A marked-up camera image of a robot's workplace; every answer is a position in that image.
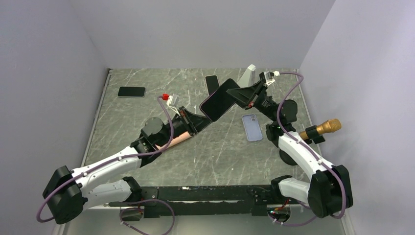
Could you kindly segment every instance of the microphone head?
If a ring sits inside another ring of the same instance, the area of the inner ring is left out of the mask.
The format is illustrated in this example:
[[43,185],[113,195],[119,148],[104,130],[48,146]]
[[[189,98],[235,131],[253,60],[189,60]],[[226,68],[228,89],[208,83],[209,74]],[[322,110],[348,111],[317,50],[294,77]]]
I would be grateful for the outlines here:
[[335,118],[325,121],[323,124],[321,124],[321,127],[325,133],[331,133],[340,130],[342,124],[337,118]]

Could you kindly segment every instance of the smartphone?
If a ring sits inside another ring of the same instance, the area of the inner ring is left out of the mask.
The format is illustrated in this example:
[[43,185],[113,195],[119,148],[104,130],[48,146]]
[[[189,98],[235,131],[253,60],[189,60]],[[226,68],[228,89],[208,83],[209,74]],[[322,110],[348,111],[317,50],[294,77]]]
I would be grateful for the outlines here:
[[120,97],[144,97],[145,87],[120,87],[118,96]]
[[242,123],[244,124],[248,141],[262,140],[261,127],[259,127],[259,122],[255,114],[242,116]]
[[206,76],[205,81],[209,95],[212,95],[220,86],[218,76],[216,75]]
[[226,93],[228,89],[233,88],[239,88],[238,84],[231,78],[226,80],[212,95],[200,104],[200,111],[211,121],[217,121],[235,103],[235,100]]

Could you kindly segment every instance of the black smartphone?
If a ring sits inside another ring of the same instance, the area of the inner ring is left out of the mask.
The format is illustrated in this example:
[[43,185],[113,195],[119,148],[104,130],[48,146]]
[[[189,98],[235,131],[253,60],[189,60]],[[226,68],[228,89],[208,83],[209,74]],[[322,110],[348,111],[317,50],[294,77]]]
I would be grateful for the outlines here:
[[233,88],[239,88],[238,84],[231,78],[226,80],[212,95],[200,104],[200,111],[211,121],[217,121],[235,103],[235,100],[226,93],[228,89]]
[[118,96],[120,97],[144,97],[145,87],[120,87]]
[[218,76],[216,75],[206,76],[205,81],[209,95],[213,94],[220,86]]

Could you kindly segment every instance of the gold microphone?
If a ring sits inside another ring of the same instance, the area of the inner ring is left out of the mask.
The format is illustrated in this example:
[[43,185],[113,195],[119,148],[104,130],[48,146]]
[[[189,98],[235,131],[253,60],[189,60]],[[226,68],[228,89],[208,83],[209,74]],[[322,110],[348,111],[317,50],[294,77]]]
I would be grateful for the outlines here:
[[[341,127],[342,127],[342,124],[337,118],[335,118],[335,119],[327,120],[323,122],[321,125],[318,125],[316,127],[316,130],[319,133],[319,135],[322,135],[325,133],[333,133],[335,131],[338,131],[340,130]],[[300,137],[303,140],[309,139],[306,131],[300,132]]]

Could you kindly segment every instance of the table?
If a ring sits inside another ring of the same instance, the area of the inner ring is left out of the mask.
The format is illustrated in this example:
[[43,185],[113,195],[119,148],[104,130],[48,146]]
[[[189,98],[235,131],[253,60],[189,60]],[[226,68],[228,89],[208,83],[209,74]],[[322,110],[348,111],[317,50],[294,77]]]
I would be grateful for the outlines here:
[[[238,81],[245,69],[111,70],[84,165],[100,161],[128,146],[138,138],[149,118],[160,117],[166,123],[157,96],[177,94],[179,106],[201,115],[199,104],[208,96],[204,77],[217,75],[221,83],[228,78]],[[293,71],[257,69],[256,75],[274,70]],[[293,75],[281,75],[276,77],[267,93],[279,103],[296,82]],[[147,91],[144,98],[117,97],[121,86],[146,87]],[[311,123],[301,90],[296,88],[289,98],[298,104],[298,121],[293,126],[298,132],[303,131]],[[246,114],[256,114],[263,140],[247,141],[241,118]],[[269,184],[273,178],[287,174],[308,181],[301,168],[287,165],[280,159],[278,149],[267,140],[267,123],[271,121],[256,109],[243,110],[234,105],[197,136],[168,149],[151,164],[125,172],[110,182],[133,176],[141,186],[258,185]],[[319,152],[316,145],[312,147]]]

